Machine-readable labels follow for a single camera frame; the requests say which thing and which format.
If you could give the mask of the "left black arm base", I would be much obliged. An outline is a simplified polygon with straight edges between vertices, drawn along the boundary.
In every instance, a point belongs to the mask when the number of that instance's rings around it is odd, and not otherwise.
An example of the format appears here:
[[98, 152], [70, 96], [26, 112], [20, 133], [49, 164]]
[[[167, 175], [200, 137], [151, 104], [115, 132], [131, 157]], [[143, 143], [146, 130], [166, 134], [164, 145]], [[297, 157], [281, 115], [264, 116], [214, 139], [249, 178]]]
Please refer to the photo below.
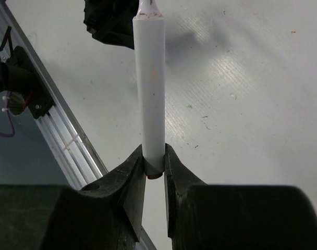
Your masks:
[[34, 119], [47, 114], [54, 105], [42, 78], [21, 46], [13, 47], [8, 26], [0, 44], [0, 92], [6, 91], [6, 110], [14, 116], [28, 109]]

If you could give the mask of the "white brown-tip pen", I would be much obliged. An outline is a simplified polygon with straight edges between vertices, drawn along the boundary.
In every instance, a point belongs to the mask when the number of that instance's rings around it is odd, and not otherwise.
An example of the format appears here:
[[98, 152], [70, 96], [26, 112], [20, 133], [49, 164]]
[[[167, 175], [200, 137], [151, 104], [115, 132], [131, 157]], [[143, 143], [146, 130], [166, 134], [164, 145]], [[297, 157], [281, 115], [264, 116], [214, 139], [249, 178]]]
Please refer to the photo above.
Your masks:
[[144, 173], [154, 180], [164, 172], [165, 18], [155, 1], [140, 1], [132, 22]]

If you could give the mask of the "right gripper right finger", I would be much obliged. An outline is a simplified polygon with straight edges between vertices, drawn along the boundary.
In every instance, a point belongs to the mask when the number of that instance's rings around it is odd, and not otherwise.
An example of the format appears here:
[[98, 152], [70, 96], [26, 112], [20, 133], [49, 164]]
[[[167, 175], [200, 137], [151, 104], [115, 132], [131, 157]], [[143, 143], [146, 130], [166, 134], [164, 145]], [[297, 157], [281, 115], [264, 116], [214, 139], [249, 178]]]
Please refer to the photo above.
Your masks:
[[297, 187], [207, 184], [170, 145], [164, 183], [173, 249], [317, 249], [317, 215]]

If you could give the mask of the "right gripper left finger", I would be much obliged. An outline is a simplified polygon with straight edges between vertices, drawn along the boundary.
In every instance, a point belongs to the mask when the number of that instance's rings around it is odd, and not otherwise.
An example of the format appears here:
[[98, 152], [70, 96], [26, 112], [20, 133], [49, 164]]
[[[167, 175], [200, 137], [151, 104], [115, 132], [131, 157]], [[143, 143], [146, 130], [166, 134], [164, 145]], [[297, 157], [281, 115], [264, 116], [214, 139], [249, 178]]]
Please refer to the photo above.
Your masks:
[[142, 148], [80, 190], [0, 185], [0, 249], [134, 249], [140, 241]]

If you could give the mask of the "aluminium rail frame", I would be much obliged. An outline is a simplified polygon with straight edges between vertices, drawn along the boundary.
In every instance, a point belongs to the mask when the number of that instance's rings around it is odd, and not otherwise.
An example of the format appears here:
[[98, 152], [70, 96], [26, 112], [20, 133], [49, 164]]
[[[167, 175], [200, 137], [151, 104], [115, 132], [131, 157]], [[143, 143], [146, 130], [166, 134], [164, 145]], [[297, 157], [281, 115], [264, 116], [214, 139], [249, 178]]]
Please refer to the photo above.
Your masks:
[[0, 185], [0, 249], [154, 249], [141, 226], [142, 149], [107, 171], [5, 1], [2, 90], [31, 112], [68, 185]]

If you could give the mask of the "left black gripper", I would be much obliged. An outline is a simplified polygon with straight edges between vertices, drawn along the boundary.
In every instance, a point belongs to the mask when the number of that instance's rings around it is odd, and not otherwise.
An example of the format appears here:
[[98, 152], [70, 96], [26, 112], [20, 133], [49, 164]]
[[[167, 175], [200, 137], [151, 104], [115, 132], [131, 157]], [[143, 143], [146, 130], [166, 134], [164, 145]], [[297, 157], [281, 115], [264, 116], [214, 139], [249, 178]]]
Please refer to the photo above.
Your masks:
[[132, 20], [138, 7], [138, 0], [88, 0], [83, 22], [93, 39], [134, 49]]

